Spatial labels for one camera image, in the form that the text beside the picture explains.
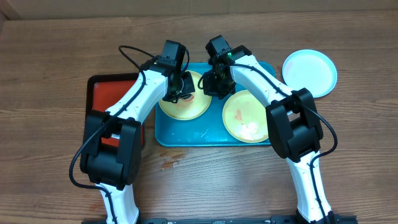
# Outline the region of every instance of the wooden tabletop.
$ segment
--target wooden tabletop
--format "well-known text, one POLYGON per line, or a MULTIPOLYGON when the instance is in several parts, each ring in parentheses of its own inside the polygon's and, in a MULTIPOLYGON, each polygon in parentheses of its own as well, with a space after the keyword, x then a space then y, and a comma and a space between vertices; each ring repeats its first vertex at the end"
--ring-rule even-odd
MULTIPOLYGON (((327 199, 336 213, 357 215, 360 223, 397 223, 398 11, 6 21, 0 36, 0 223, 104 218, 100 193, 68 178, 82 141, 87 79, 135 71, 119 45, 159 54, 170 39, 189 48, 192 62, 204 62, 205 44, 220 34, 272 64, 278 76, 299 49, 320 50, 334 61, 337 86, 316 100, 339 139, 337 150, 321 159, 327 199)), ((333 142, 324 132, 325 151, 333 142)), ((134 184, 143 217, 295 213, 289 168, 271 147, 163 147, 154 137, 152 112, 143 152, 134 184)), ((89 183, 78 167, 75 175, 89 183)))

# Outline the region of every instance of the plate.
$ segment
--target plate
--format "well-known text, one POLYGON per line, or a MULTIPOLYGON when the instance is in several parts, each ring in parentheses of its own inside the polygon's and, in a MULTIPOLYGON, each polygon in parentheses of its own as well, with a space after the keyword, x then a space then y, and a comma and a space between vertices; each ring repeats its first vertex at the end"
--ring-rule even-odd
POLYGON ((335 64, 316 50, 299 50, 287 57, 282 67, 286 85, 294 90, 306 88, 314 98, 329 94, 337 83, 335 64))
POLYGON ((268 139, 266 109, 249 90, 239 91, 226 101, 223 122, 227 131, 242 142, 268 139))
MULTIPOLYGON (((193 83, 198 83, 201 75, 194 71, 189 72, 192 75, 193 83)), ((195 88, 192 96, 193 98, 187 100, 179 99, 177 103, 160 100, 159 106, 171 118, 183 121, 195 119, 202 115, 210 106, 211 96, 205 95, 203 90, 198 88, 195 88)))

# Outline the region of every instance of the wooden table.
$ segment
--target wooden table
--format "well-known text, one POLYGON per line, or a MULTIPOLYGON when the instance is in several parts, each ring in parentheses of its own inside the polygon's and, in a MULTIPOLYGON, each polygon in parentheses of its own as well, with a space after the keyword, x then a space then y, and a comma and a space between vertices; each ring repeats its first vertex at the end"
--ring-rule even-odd
MULTIPOLYGON (((336 152, 321 159, 328 201, 360 223, 397 223, 397 11, 6 21, 0 37, 0 223, 103 218, 100 193, 76 188, 68 178, 82 140, 87 79, 134 70, 118 45, 159 54, 171 39, 189 48, 192 62, 204 62, 205 44, 219 34, 277 73, 299 49, 331 57, 338 84, 317 100, 339 137, 336 152)), ((332 138, 324 131, 327 150, 332 138)), ((75 173, 89 183, 78 167, 75 173)), ((297 206, 289 168, 271 147, 165 148, 154 137, 154 113, 134 190, 143 217, 268 217, 293 214, 297 206)))

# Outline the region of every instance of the blue tray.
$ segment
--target blue tray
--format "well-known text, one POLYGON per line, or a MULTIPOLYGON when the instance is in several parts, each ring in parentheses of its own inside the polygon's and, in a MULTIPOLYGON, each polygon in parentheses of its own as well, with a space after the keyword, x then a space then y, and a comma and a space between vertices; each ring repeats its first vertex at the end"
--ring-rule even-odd
MULTIPOLYGON (((271 75, 275 76, 275 71, 266 62, 259 62, 260 65, 271 75)), ((207 63, 189 63, 188 70, 204 74, 209 71, 211 66, 207 63)), ((245 90, 239 84, 236 91, 245 90)), ((241 142, 226 130, 223 123, 223 107, 226 100, 231 95, 219 100, 217 97, 211 99, 209 108, 198 118, 189 121, 179 121, 167 116, 159 104, 155 109, 155 138, 163 146, 250 146, 250 145, 270 145, 269 140, 259 143, 241 142)))

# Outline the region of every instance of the cream-colored plate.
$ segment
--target cream-colored plate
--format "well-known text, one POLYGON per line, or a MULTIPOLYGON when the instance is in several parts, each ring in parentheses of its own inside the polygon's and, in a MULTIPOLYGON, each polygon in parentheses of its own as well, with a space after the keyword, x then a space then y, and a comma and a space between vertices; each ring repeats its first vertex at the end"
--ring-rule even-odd
POLYGON ((266 109, 248 90, 226 101, 223 122, 228 132, 242 142, 257 143, 268 138, 266 109))
POLYGON ((203 93, 203 90, 196 88, 201 75, 194 71, 189 71, 192 75, 193 83, 195 84, 195 92, 192 93, 193 99, 182 100, 179 99, 178 103, 159 101, 159 106, 162 111, 169 115, 171 118, 178 120, 194 119, 202 115, 211 103, 211 96, 203 93))

